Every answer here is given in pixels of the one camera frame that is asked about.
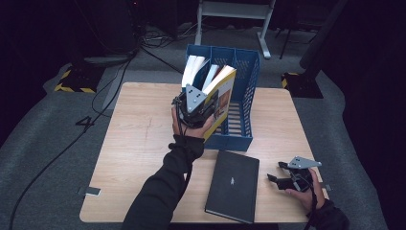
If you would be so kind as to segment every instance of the hand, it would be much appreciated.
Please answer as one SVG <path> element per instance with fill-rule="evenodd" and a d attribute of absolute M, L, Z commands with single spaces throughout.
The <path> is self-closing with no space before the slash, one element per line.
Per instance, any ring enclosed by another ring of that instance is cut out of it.
<path fill-rule="evenodd" d="M 180 135 L 175 106 L 172 108 L 172 119 L 173 119 L 173 123 L 172 123 L 173 133 Z M 203 127 L 189 128 L 189 127 L 186 127 L 185 124 L 181 124 L 181 126 L 182 126 L 182 130 L 184 132 L 186 130 L 185 136 L 203 138 L 204 133 L 212 126 L 213 122 L 214 122 L 214 116 L 212 115 L 206 120 L 206 123 L 203 125 Z"/>
<path fill-rule="evenodd" d="M 322 186 L 320 185 L 319 179 L 317 178 L 317 174 L 314 170 L 308 169 L 311 173 L 311 177 L 313 179 L 313 188 L 314 188 L 314 194 L 317 196 L 317 205 L 316 205 L 316 210 L 320 209 L 324 204 L 325 204 L 325 195 L 323 194 L 322 191 Z M 306 192 L 302 193 L 296 190 L 291 190 L 291 189 L 286 189 L 285 190 L 288 194 L 291 196 L 299 199 L 304 206 L 304 208 L 310 212 L 311 211 L 311 190 L 308 189 Z"/>

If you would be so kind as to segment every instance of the blue plastic basket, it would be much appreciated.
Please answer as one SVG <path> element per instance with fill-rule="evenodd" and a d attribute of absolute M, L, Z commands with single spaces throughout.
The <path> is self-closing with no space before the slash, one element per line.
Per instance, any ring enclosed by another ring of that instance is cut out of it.
<path fill-rule="evenodd" d="M 228 117 L 206 141 L 205 148 L 247 151 L 253 140 L 250 112 L 259 76 L 258 51 L 189 45 L 186 59 L 190 55 L 210 58 L 211 64 L 227 64 L 237 69 Z"/>

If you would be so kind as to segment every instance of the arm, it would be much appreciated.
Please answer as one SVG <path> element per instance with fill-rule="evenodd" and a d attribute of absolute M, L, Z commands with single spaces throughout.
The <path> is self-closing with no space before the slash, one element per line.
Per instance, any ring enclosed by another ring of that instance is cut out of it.
<path fill-rule="evenodd" d="M 213 117 L 202 128 L 186 129 L 185 137 L 179 135 L 176 113 L 172 109 L 174 144 L 164 157 L 161 169 L 145 182 L 129 208 L 122 229 L 167 229 L 180 196 L 185 189 L 185 176 L 194 159 L 204 150 L 204 132 L 213 123 Z"/>
<path fill-rule="evenodd" d="M 319 183 L 317 174 L 309 169 L 313 179 L 314 193 L 317 196 L 316 211 L 313 214 L 310 224 L 318 230 L 347 230 L 350 229 L 350 221 L 347 216 L 334 203 L 325 198 L 322 186 Z M 299 199 L 308 212 L 311 212 L 312 195 L 311 191 L 298 192 L 296 190 L 285 190 L 288 194 Z"/>

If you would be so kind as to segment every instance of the gray carpet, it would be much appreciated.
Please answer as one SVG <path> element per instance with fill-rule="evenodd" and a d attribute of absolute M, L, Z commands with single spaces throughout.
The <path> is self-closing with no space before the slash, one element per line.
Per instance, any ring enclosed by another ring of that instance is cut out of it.
<path fill-rule="evenodd" d="M 213 30 L 203 34 L 203 45 L 259 49 L 256 31 Z M 278 39 L 269 32 L 266 40 L 273 54 L 261 59 L 259 87 L 282 87 L 281 74 L 303 72 L 299 60 L 306 45 L 289 43 L 283 59 L 279 59 L 285 34 Z M 292 39 L 307 40 L 312 34 L 293 33 Z M 149 49 L 151 53 L 183 69 L 186 46 L 194 37 L 171 43 L 165 48 Z M 55 92 L 68 64 L 56 76 L 44 82 L 47 96 L 34 106 L 11 133 L 0 149 L 0 229 L 7 229 L 18 197 L 32 179 L 82 132 L 75 123 L 86 116 L 93 119 L 109 102 L 117 87 L 111 84 L 123 68 L 105 70 L 99 94 Z M 168 73 L 157 78 L 154 73 Z M 126 81 L 180 82 L 181 75 L 163 62 L 140 52 L 126 70 Z M 317 82 L 324 99 L 294 99 L 299 117 L 315 158 L 323 162 L 323 179 L 332 187 L 330 198 L 349 217 L 350 229 L 387 229 L 380 211 L 375 188 L 360 165 L 342 120 L 344 96 L 323 73 Z M 113 110 L 105 111 L 111 115 Z M 42 174 L 26 193 L 16 212 L 13 229 L 119 229 L 119 223 L 84 223 L 79 219 L 83 197 L 79 187 L 89 184 L 96 165 L 109 118 L 100 116 L 79 140 Z M 303 229 L 300 223 L 281 223 L 282 230 Z"/>

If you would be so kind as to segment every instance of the black jacket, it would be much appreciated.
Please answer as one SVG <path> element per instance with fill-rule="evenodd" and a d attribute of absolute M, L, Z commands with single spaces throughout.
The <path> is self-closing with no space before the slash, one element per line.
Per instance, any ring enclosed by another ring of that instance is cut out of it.
<path fill-rule="evenodd" d="M 144 184 L 129 208 L 122 229 L 167 229 L 179 199 L 185 189 L 185 176 L 194 159 L 203 154 L 204 139 L 174 135 L 175 144 L 164 157 L 159 171 Z M 347 217 L 326 200 L 312 221 L 318 230 L 348 229 Z"/>

